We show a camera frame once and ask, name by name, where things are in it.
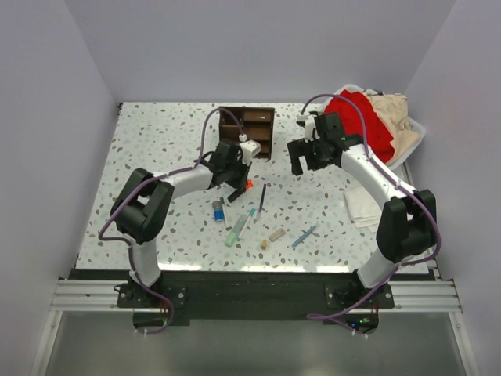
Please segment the blue pen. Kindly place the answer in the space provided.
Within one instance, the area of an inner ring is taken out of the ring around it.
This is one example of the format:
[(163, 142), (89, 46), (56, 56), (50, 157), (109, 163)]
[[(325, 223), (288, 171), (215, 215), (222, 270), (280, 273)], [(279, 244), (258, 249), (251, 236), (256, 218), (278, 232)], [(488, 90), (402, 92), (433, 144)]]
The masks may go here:
[(297, 247), (299, 244), (301, 244), (307, 237), (309, 237), (310, 235), (312, 235), (314, 233), (314, 231), (316, 230), (316, 228), (318, 227), (318, 223), (316, 223), (315, 225), (311, 226), (307, 231), (305, 231), (302, 235), (299, 236), (298, 239), (296, 239), (291, 247), (292, 248), (295, 248)]

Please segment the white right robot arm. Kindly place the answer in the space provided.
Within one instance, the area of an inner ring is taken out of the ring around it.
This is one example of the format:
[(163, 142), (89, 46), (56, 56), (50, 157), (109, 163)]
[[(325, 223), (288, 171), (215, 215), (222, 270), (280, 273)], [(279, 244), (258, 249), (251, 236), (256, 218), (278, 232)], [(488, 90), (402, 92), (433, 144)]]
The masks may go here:
[(377, 297), (375, 287), (400, 265), (412, 265), (413, 257), (438, 245), (435, 197), (401, 181), (370, 149), (367, 135), (347, 134), (337, 114), (300, 114), (297, 124), (304, 135), (287, 144), (292, 173), (335, 165), (355, 177), (381, 210), (377, 249), (348, 289), (351, 303), (365, 308)]

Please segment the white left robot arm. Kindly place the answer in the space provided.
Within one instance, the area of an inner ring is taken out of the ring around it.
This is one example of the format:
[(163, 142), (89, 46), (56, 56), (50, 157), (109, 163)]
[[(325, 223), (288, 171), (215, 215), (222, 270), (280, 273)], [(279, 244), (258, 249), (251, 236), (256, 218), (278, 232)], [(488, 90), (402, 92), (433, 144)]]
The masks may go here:
[(162, 298), (162, 288), (156, 284), (161, 275), (156, 238), (164, 227), (171, 201), (227, 184), (234, 189), (227, 201), (233, 202), (246, 192), (252, 159), (260, 151), (260, 144), (253, 140), (239, 144), (221, 141), (193, 167), (169, 173), (152, 173), (144, 168), (132, 172), (99, 239), (128, 245), (129, 275), (138, 284), (134, 296), (143, 306), (154, 307)]

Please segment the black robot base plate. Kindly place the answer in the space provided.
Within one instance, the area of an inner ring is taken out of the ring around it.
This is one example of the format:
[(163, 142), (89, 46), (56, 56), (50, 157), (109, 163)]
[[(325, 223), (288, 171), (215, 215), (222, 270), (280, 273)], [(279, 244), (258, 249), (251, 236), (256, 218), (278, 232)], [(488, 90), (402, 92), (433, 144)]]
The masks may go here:
[(120, 309), (135, 309), (135, 328), (192, 320), (304, 320), (309, 313), (329, 316), (367, 297), (360, 306), (368, 319), (348, 320), (354, 329), (377, 328), (378, 309), (397, 305), (395, 287), (384, 284), (372, 295), (357, 291), (347, 273), (256, 273), (164, 271), (143, 289), (126, 271), (74, 269), (70, 280), (113, 283)]

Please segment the white teal-capped pen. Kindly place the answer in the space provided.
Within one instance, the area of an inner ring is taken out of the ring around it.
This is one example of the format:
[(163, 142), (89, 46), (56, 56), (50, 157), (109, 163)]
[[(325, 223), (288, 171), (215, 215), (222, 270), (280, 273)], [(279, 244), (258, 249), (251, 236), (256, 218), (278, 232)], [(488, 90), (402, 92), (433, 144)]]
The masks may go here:
[(249, 215), (247, 216), (247, 219), (246, 219), (245, 223), (243, 224), (243, 228), (240, 231), (239, 236), (237, 237), (238, 241), (241, 241), (243, 239), (243, 235), (245, 234), (245, 231), (246, 231), (247, 227), (250, 225), (250, 223), (251, 223), (251, 221), (252, 221), (252, 219), (254, 217), (255, 212), (256, 212), (255, 208), (252, 208), (250, 210)]

